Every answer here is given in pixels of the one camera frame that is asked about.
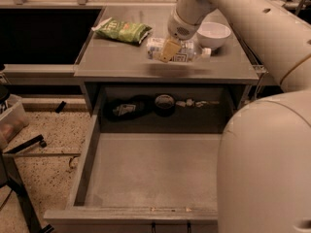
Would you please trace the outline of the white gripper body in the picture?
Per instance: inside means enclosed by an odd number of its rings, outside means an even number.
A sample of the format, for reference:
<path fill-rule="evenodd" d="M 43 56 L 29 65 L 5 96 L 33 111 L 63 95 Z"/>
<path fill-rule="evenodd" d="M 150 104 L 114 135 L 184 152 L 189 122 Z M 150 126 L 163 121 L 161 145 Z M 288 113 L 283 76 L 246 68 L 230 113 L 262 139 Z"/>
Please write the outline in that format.
<path fill-rule="evenodd" d="M 168 33 L 181 41 L 189 40 L 197 31 L 198 26 L 184 22 L 176 10 L 173 10 L 168 19 Z"/>

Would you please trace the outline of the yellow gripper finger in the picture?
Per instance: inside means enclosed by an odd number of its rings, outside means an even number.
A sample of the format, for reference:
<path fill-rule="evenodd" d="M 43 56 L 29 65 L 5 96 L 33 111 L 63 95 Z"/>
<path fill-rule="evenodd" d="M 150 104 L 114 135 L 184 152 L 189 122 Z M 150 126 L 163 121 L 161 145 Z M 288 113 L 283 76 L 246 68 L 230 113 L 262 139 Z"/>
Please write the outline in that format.
<path fill-rule="evenodd" d="M 176 39 L 167 38 L 161 49 L 159 60 L 167 63 L 181 49 L 181 44 Z"/>

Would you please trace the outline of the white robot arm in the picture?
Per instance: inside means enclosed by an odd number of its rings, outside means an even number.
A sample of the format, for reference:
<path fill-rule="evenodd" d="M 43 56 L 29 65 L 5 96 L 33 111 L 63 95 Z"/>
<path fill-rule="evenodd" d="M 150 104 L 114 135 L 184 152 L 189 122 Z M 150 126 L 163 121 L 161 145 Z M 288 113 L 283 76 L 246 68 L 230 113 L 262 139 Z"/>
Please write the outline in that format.
<path fill-rule="evenodd" d="M 219 233 L 311 233 L 311 26 L 271 0 L 178 0 L 162 58 L 214 10 L 282 90 L 244 106 L 225 127 Z"/>

